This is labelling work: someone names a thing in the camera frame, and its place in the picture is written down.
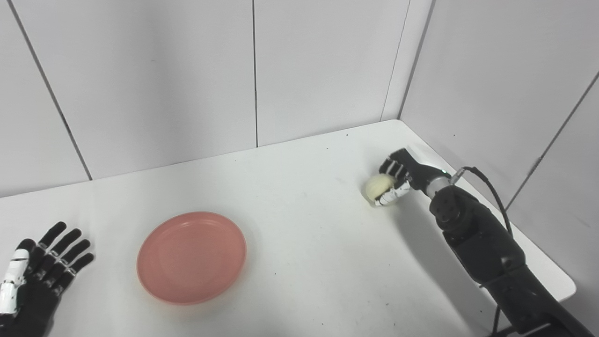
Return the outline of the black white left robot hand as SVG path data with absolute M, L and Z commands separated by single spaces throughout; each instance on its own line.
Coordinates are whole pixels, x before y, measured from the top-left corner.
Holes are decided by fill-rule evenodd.
M 38 241 L 19 243 L 1 282 L 3 337 L 47 336 L 64 292 L 94 260 L 82 234 L 60 221 Z

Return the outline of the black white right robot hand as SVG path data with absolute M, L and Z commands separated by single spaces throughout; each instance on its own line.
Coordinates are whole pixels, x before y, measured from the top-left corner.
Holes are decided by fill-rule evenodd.
M 376 206 L 390 205 L 411 190 L 433 198 L 439 190 L 451 185 L 447 171 L 418 162 L 407 148 L 388 155 L 378 173 L 387 181 L 383 186 L 372 186 L 371 201 Z

